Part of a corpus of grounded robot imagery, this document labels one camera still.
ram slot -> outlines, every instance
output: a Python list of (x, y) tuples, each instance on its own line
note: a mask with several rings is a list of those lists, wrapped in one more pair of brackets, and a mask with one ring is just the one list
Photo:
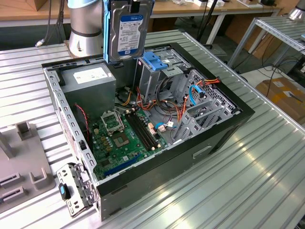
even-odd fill
[(140, 141), (143, 143), (145, 149), (147, 151), (150, 151), (152, 147), (156, 147), (156, 141), (153, 139), (151, 134), (148, 132), (148, 130), (145, 128), (143, 123), (140, 121), (139, 117), (136, 114), (127, 114), (125, 116), (126, 120), (130, 124), (130, 126), (135, 131), (136, 135), (140, 139)]

computer chassis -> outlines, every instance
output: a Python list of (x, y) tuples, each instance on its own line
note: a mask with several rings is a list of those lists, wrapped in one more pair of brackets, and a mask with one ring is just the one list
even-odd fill
[[(146, 50), (164, 50), (164, 47), (174, 50), (178, 56), (187, 61), (190, 67), (183, 71), (183, 74), (191, 74), (191, 77), (197, 81), (198, 78), (196, 77), (198, 75), (204, 76), (208, 80), (216, 79), (212, 73), (177, 43), (148, 47)], [(141, 71), (143, 71), (140, 68), (144, 65), (139, 65), (139, 61), (143, 61), (143, 59), (134, 61), (135, 75), (141, 74)], [(93, 171), (97, 161), (61, 90), (61, 72), (70, 69), (74, 71), (84, 66), (99, 66), (104, 69), (110, 78), (114, 78), (107, 68), (106, 62), (100, 56), (42, 65), (55, 112), (77, 161), (76, 164), (65, 165), (57, 172), (60, 181), (59, 189), (62, 196), (68, 195), (65, 201), (72, 217), (94, 206), (98, 210), (101, 220), (105, 220), (216, 152), (254, 114), (254, 111), (222, 82), (211, 89), (209, 87), (204, 88), (206, 98), (208, 96), (213, 97), (209, 101), (203, 102), (213, 104), (214, 108), (210, 114), (203, 115), (203, 113), (198, 112), (202, 108), (201, 104), (189, 107), (175, 130), (174, 144), (143, 161), (132, 164), (124, 170), (100, 180)], [(140, 85), (136, 77), (134, 81), (135, 86)], [(201, 98), (198, 95), (194, 99), (198, 101)], [(219, 109), (219, 106), (224, 103), (227, 104), (226, 107), (231, 106), (234, 115), (218, 122), (221, 120), (221, 115), (227, 114), (226, 109)], [(196, 125), (192, 125), (184, 129), (183, 135), (179, 132), (178, 129), (182, 129), (183, 126), (186, 127), (186, 124), (190, 123), (190, 119), (194, 123), (194, 120), (198, 120), (198, 118), (201, 119), (201, 127), (205, 125), (204, 131), (197, 131), (197, 133), (188, 131), (191, 128), (198, 130)]]

blue pcie slot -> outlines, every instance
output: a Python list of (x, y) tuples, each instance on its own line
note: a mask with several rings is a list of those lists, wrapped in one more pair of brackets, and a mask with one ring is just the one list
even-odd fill
[(120, 170), (132, 165), (133, 163), (135, 163), (137, 161), (137, 158), (140, 156), (141, 154), (135, 156), (133, 159), (130, 159), (129, 161), (126, 161), (124, 162), (123, 164), (120, 164), (119, 166), (117, 167), (114, 167), (106, 172), (104, 172), (104, 175), (105, 176), (108, 176), (110, 174), (113, 174), (113, 173), (116, 173), (116, 172), (119, 172)]

open computer tower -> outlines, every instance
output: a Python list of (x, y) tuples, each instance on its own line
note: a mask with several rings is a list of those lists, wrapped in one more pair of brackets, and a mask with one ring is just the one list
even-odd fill
[[(43, 65), (77, 161), (57, 172), (72, 217), (92, 206), (101, 220), (115, 214), (216, 152), (254, 113), (177, 43), (124, 64)], [(130, 102), (115, 102), (121, 88)]]

green circuit board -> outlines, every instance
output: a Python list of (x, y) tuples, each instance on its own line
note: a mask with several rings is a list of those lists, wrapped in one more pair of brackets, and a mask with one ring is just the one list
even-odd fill
[[(142, 110), (137, 111), (136, 114), (140, 119), (147, 120), (147, 116)], [(160, 147), (147, 151), (125, 116), (122, 114), (120, 118), (125, 127), (124, 131), (115, 132), (112, 136), (108, 135), (101, 119), (89, 123), (93, 135), (93, 156), (97, 162), (93, 171), (98, 179), (104, 179), (108, 175), (107, 171), (111, 171), (113, 168), (118, 168), (126, 163), (134, 164), (167, 147), (166, 141), (161, 136), (159, 139), (153, 137)], [(117, 125), (117, 121), (112, 117), (104, 121), (108, 129)]]

